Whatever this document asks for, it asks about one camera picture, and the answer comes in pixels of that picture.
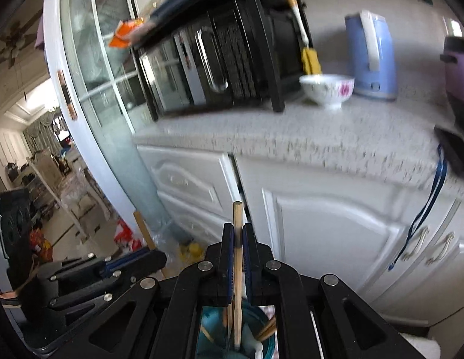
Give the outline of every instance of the granite countertop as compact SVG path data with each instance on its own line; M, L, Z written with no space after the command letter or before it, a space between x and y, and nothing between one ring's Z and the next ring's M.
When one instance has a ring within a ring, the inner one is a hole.
M438 160L435 124L456 131L446 106L354 95L336 111L297 99L285 103L284 113L266 107L162 118L133 140L269 158L429 189ZM442 193L464 200L464 180L449 170Z

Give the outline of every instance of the white bowl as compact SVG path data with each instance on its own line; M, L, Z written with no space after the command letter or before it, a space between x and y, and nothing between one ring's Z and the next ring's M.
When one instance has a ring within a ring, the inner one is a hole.
M300 77L308 98L327 109L338 109L353 92L355 78L347 75L313 74Z

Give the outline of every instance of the blue kettle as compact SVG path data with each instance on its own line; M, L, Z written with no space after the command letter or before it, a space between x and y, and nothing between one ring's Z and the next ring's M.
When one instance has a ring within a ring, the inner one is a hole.
M345 17L353 92L384 100L398 95L392 36L385 18L362 10Z

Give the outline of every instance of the oven door handle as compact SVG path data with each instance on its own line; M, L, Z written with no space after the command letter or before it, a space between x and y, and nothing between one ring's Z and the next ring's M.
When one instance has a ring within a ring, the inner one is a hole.
M202 64L204 65L204 68L205 68L205 75L207 77L208 85L214 92L223 93L225 92L227 87L229 87L229 83L226 78L224 79L224 83L221 85L217 85L216 82L214 81L212 69L210 68L210 63L208 61L207 52L205 51L204 42L202 40L202 34L204 32L211 33L212 42L214 44L216 53L217 53L217 43L215 42L214 33L212 32L211 28L202 27L199 30L197 30L197 32L195 33L195 41L197 42L197 46L199 49L200 59L202 60Z

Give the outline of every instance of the black oven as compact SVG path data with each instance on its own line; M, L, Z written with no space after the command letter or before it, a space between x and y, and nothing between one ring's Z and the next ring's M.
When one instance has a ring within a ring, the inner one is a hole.
M300 32L290 9L264 8L281 95L300 89ZM252 18L243 0L229 0L180 26L140 61L155 113L259 105L270 98Z

